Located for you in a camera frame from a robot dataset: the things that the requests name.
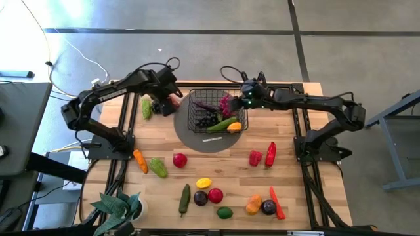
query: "gray floor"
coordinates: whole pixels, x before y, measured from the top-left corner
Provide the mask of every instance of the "gray floor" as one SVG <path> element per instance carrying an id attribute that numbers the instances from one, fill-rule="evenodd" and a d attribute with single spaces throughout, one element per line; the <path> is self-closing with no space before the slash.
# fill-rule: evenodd
<path id="1" fill-rule="evenodd" d="M 420 31 L 420 1 L 416 0 L 294 2 L 299 27 L 305 31 Z M 26 3 L 44 28 L 292 30 L 287 0 Z M 30 69 L 37 74 L 36 81 L 46 81 L 43 62 L 47 48 L 21 2 L 7 1 L 0 13 L 0 30 L 7 35 L 0 38 L 0 64 Z M 250 76 L 264 71 L 271 81 L 302 81 L 292 35 L 48 34 L 51 61 L 56 64 L 53 80 L 74 94 L 89 87 L 91 80 L 103 79 L 104 74 L 82 59 L 63 37 L 100 62 L 114 79 L 143 63 L 178 56 L 182 60 L 176 72 L 179 79 L 222 79 L 219 68 L 230 64 Z M 353 91 L 367 109 L 367 118 L 420 89 L 420 37 L 305 36 L 302 44 L 310 81 L 321 82 L 326 95 Z M 74 142 L 74 134 L 65 127 L 59 112 L 63 103 L 50 99 L 34 151 L 41 153 Z M 414 112 L 420 114 L 420 107 Z M 353 223 L 418 235 L 420 187 L 390 193 L 382 190 L 383 184 L 397 176 L 379 127 L 338 138 L 341 146 L 354 152 L 343 161 Z M 41 208 L 35 226 L 69 224 L 71 217 L 62 217 L 56 207 L 68 211 L 67 206 Z M 51 214 L 56 214 L 56 222 L 46 220 Z"/>

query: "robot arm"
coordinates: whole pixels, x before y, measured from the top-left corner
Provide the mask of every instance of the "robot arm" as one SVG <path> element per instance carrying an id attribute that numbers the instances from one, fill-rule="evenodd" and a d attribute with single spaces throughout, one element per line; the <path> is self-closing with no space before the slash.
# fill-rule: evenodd
<path id="1" fill-rule="evenodd" d="M 175 108 L 168 96 L 173 93 L 182 97 L 182 93 L 175 84 L 177 78 L 172 73 L 174 69 L 167 64 L 162 65 L 164 68 L 157 73 L 150 69 L 137 68 L 120 81 L 81 92 L 77 98 L 61 107 L 61 114 L 67 127 L 75 131 L 87 130 L 107 139 L 114 147 L 114 151 L 127 149 L 129 144 L 122 130 L 115 127 L 108 128 L 91 119 L 92 110 L 98 104 L 134 92 L 141 96 L 149 94 L 152 99 L 159 101 L 164 116 L 172 114 Z"/>
<path id="2" fill-rule="evenodd" d="M 351 92 L 333 97 L 293 94 L 288 90 L 276 87 L 264 87 L 266 84 L 265 78 L 262 83 L 256 79 L 247 79 L 246 76 L 243 76 L 243 78 L 245 79 L 241 84 L 242 95 L 230 101 L 230 109 L 232 110 L 240 108 L 268 108 L 271 110 L 302 108 L 327 111 L 335 116 L 334 120 L 320 130 L 307 132 L 302 143 L 302 150 L 309 152 L 309 154 L 316 155 L 321 145 L 337 134 L 346 130 L 357 131 L 364 127 L 365 109 L 354 100 L 341 98 L 345 94 L 352 95 Z"/>

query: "green leaves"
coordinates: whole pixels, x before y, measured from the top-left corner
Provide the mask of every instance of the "green leaves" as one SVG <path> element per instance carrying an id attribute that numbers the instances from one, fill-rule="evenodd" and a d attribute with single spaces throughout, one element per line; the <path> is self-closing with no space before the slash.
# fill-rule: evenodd
<path id="1" fill-rule="evenodd" d="M 124 221 L 125 219 L 117 217 L 115 214 L 112 214 L 109 219 L 107 219 L 102 225 L 100 225 L 96 229 L 93 236 L 102 235 L 103 233 L 107 232 L 108 230 L 112 229 L 115 226 L 118 226 Z"/>
<path id="2" fill-rule="evenodd" d="M 117 216 L 122 217 L 129 210 L 129 205 L 125 201 L 102 193 L 99 193 L 99 195 L 104 205 Z"/>
<path id="3" fill-rule="evenodd" d="M 106 214 L 112 214 L 112 211 L 101 201 L 91 203 L 91 205 L 100 210 L 101 212 L 105 212 Z"/>
<path id="4" fill-rule="evenodd" d="M 118 188 L 117 197 L 125 202 L 127 202 L 130 199 L 130 197 L 127 194 L 123 193 L 122 187 Z"/>
<path id="5" fill-rule="evenodd" d="M 134 214 L 136 212 L 136 210 L 137 210 L 137 208 L 138 208 L 138 206 L 140 204 L 140 201 L 138 200 L 138 196 L 139 195 L 140 195 L 140 193 L 137 193 L 135 195 L 132 195 L 130 197 L 130 199 L 127 201 L 127 203 L 130 205 L 129 215 L 132 215 L 132 214 Z"/>
<path id="6" fill-rule="evenodd" d="M 140 193 L 129 197 L 123 193 L 121 188 L 119 188 L 117 191 L 117 197 L 112 197 L 102 193 L 99 193 L 99 195 L 100 201 L 91 203 L 91 205 L 102 212 L 110 214 L 110 217 L 96 229 L 94 236 L 102 235 L 124 221 L 132 220 L 136 213 L 139 214 L 137 210 L 140 204 L 140 201 L 138 200 Z"/>

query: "black wire basket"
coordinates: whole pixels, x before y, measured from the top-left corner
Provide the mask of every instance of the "black wire basket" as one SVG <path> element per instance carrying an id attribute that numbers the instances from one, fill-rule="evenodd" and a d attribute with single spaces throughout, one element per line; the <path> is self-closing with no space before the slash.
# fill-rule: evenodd
<path id="1" fill-rule="evenodd" d="M 200 106 L 197 106 L 195 103 L 200 102 L 202 104 L 207 104 L 216 108 L 220 107 L 220 102 L 223 97 L 228 95 L 230 98 L 234 96 L 241 96 L 241 91 L 239 89 L 213 89 L 213 88 L 203 88 L 203 89 L 192 89 L 190 91 L 189 105 L 188 105 L 188 129 L 194 133 L 208 133 L 207 127 L 199 126 L 198 123 L 208 117 L 211 112 L 207 111 Z M 235 130 L 234 133 L 241 133 L 244 130 L 248 129 L 248 111 L 241 108 L 236 111 L 234 116 L 238 118 L 238 122 L 242 124 L 240 130 Z M 211 133 L 231 133 L 227 129 L 223 130 L 212 130 Z"/>

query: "green cucumber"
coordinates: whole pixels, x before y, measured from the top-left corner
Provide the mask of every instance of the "green cucumber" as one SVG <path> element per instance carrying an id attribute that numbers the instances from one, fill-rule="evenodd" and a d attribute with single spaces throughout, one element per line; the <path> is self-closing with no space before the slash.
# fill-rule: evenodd
<path id="1" fill-rule="evenodd" d="M 238 118 L 236 117 L 231 117 L 229 119 L 225 119 L 224 121 L 220 122 L 217 125 L 213 125 L 212 127 L 207 128 L 207 132 L 216 132 L 219 130 L 224 130 L 226 128 L 228 128 L 228 126 L 232 123 L 235 123 L 236 121 L 238 121 Z"/>

